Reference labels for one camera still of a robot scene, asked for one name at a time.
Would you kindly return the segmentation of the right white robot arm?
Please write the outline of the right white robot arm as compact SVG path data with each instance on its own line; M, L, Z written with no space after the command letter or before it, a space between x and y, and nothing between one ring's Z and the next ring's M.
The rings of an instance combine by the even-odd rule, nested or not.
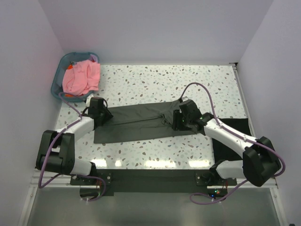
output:
M179 101L178 108L173 112L172 128L208 136L240 157L235 161L215 162L208 173L210 181L215 185L229 178L242 178L261 187L270 178L285 171L283 159L275 152L268 138L249 136L224 124L214 114L202 114L192 100Z

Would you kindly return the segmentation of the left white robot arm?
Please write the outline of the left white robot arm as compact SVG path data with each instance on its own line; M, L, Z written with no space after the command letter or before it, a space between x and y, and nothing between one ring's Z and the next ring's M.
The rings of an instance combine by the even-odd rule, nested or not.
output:
M93 163L75 158L75 143L87 133L104 125L113 115L107 101L90 97L86 108L76 121L58 130L46 130L42 134L36 159L36 169L61 175L81 175L87 185L97 181Z

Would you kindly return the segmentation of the dark green t-shirt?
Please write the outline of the dark green t-shirt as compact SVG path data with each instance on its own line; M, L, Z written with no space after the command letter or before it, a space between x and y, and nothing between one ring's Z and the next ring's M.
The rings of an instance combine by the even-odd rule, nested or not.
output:
M195 135L195 132L172 129L173 111L180 102L148 103L110 107L113 117L94 130L95 144L150 140Z

